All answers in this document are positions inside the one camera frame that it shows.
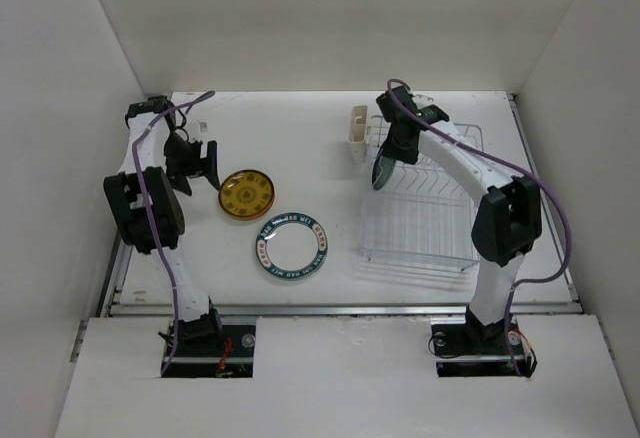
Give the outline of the white plate teal rim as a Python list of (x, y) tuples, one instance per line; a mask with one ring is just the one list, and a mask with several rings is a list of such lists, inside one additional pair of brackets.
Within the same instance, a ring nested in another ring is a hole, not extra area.
[(255, 240), (259, 266), (270, 277), (286, 282), (313, 275), (325, 263), (328, 251), (328, 237), (322, 225), (300, 212), (272, 217)]

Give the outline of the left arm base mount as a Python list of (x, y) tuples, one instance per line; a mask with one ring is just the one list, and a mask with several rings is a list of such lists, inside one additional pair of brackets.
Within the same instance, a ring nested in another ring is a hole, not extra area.
[(256, 322), (226, 323), (223, 336), (213, 344), (188, 347), (180, 344), (170, 359), (172, 337), (159, 332), (164, 341), (160, 365), (162, 378), (239, 379), (253, 376)]

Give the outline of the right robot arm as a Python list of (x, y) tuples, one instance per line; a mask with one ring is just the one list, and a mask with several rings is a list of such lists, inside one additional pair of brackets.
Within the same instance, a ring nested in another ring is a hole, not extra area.
[(507, 326), (512, 285), (542, 233), (540, 187), (523, 172), (499, 170), (497, 160), (471, 145), (441, 108), (418, 107), (406, 88), (382, 93), (376, 104), (389, 130), (373, 165), (372, 188), (382, 189), (397, 163), (414, 165), (424, 156), (453, 178), (476, 207), (471, 240), (480, 265), (463, 339), (470, 349), (487, 351)]

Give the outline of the amber patterned plate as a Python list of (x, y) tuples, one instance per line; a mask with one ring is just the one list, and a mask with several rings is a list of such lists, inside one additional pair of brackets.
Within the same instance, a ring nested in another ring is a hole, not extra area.
[(271, 209), (275, 197), (275, 186), (269, 176), (259, 170), (245, 169), (232, 173), (223, 181), (218, 203), (232, 219), (252, 221)]

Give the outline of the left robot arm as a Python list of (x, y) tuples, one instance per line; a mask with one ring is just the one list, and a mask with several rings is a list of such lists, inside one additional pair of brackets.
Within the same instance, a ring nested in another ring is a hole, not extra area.
[(164, 95), (131, 104), (125, 115), (127, 150), (118, 171), (103, 180), (103, 189), (122, 241), (164, 269), (172, 295), (174, 324), (167, 336), (174, 347), (217, 352), (224, 331), (206, 292), (196, 288), (181, 247), (186, 221), (179, 194), (190, 196), (189, 181), (203, 178), (220, 189), (217, 143), (181, 135), (187, 114), (212, 98), (207, 91), (174, 104)]

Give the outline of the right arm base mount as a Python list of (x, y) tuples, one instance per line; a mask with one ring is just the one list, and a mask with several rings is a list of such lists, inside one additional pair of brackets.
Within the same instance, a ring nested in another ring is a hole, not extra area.
[(463, 323), (434, 323), (428, 348), (435, 357), (439, 378), (524, 377), (531, 378), (538, 359), (530, 342), (515, 323), (504, 334), (475, 343)]

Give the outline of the dark green patterned plate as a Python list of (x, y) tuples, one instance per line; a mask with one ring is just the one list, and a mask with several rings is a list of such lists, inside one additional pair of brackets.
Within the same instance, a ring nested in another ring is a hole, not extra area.
[(385, 187), (392, 177), (397, 160), (392, 157), (388, 157), (380, 149), (376, 155), (372, 167), (371, 185), (374, 191), (379, 191)]

